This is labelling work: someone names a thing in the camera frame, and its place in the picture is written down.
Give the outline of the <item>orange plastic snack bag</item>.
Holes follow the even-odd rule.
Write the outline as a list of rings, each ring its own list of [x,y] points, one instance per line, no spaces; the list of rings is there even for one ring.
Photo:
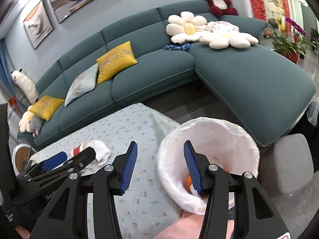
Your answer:
[[[216,188],[221,188],[218,179],[230,183],[229,173],[223,171],[216,164],[208,164],[206,166],[198,166],[196,164],[188,166],[189,176],[186,179],[186,187],[192,194],[200,197],[211,196]]]

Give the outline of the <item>red white cup right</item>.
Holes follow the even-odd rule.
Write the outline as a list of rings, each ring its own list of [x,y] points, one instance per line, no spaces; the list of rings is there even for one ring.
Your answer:
[[[88,142],[84,141],[82,142],[79,146],[75,147],[72,151],[71,151],[71,156],[74,157],[75,155],[79,154],[81,151],[83,151],[84,149],[86,149],[88,146]]]

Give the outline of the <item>white glove right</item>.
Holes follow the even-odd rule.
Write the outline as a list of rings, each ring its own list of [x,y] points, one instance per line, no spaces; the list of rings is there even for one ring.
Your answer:
[[[92,140],[88,143],[88,147],[95,150],[97,165],[102,167],[108,162],[108,158],[111,155],[111,150],[106,144],[100,140]]]

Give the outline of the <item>white round side table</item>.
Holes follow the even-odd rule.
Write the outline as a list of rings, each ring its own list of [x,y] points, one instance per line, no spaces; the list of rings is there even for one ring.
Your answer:
[[[16,176],[27,169],[29,159],[36,153],[37,151],[28,144],[19,144],[14,148],[12,165]]]

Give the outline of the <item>grey mouse plush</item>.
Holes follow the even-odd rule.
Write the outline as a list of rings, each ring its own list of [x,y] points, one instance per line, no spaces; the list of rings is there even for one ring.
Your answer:
[[[31,120],[29,120],[28,132],[31,133],[34,138],[37,137],[40,133],[43,123],[44,123],[44,119],[38,116],[33,116]]]

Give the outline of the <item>yellow cushion left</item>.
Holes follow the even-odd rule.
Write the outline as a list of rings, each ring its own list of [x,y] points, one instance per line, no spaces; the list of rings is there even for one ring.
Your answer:
[[[61,98],[45,95],[35,104],[33,104],[28,111],[37,117],[44,119],[45,121],[49,121],[55,111],[64,103],[64,101],[65,100]]]

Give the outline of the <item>yellow cushion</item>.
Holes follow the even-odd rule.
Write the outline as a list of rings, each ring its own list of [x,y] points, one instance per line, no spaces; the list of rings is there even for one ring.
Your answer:
[[[28,111],[37,117],[44,119],[45,121],[49,121],[55,111],[64,103],[64,101],[65,100],[61,98],[45,95],[35,104],[33,104]]]
[[[121,70],[138,63],[131,48],[131,42],[127,41],[106,54],[96,59],[98,64],[97,85],[111,79]]]

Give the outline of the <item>grey ottoman stool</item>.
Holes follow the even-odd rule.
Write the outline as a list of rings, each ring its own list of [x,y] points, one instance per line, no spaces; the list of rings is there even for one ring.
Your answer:
[[[279,138],[261,156],[260,181],[270,196],[288,195],[305,187],[314,176],[314,165],[304,135]]]

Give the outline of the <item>red curtain tie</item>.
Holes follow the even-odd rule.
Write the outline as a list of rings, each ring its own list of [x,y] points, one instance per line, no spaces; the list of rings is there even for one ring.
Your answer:
[[[17,97],[13,96],[8,100],[9,104],[12,106],[12,108],[14,109],[14,111],[16,112],[20,112],[21,113],[21,109],[18,105],[18,101],[17,101]]]

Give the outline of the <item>light blue cushion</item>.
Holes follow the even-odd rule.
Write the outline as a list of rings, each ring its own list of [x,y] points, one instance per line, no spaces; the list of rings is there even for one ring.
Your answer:
[[[72,101],[92,91],[96,86],[98,64],[91,66],[79,74],[70,86],[64,106],[67,107]]]

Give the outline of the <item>floral light blue tablecloth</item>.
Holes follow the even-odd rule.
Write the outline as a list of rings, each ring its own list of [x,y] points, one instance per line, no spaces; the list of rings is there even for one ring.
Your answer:
[[[180,208],[165,192],[157,161],[162,140],[179,124],[142,103],[133,104],[104,117],[31,157],[39,163],[83,142],[101,141],[110,153],[100,164],[93,160],[82,176],[101,170],[118,184],[115,211],[122,238],[154,238],[179,218]]]

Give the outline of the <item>yellow cushion right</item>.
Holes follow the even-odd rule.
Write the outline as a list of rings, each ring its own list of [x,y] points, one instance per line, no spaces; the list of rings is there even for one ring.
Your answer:
[[[96,59],[98,64],[97,85],[111,79],[121,70],[138,63],[131,48],[131,42],[127,41],[106,54]]]

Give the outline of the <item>dark green sectional sofa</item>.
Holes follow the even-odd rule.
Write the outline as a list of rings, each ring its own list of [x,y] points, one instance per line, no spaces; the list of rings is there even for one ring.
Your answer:
[[[261,146],[286,134],[310,104],[315,84],[298,65],[261,45],[213,50],[193,43],[188,51],[166,50],[170,15],[191,10],[212,19],[203,1],[149,9],[114,22],[62,55],[36,83],[40,96],[64,99],[74,79],[97,58],[130,42],[137,64],[121,70],[68,106],[60,106],[37,137],[18,133],[37,150],[122,107],[200,79],[233,112]]]

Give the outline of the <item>blue patterned cloth on sofa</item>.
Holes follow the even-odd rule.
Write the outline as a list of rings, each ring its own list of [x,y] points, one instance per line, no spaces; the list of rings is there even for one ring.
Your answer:
[[[188,51],[191,47],[190,43],[183,43],[183,44],[170,44],[164,46],[165,50],[171,51]]]

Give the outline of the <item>potted plant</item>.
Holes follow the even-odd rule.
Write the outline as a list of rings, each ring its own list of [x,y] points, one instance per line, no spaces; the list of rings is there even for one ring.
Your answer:
[[[297,64],[300,56],[305,57],[311,42],[307,33],[291,18],[286,17],[284,24],[270,32],[275,52]]]

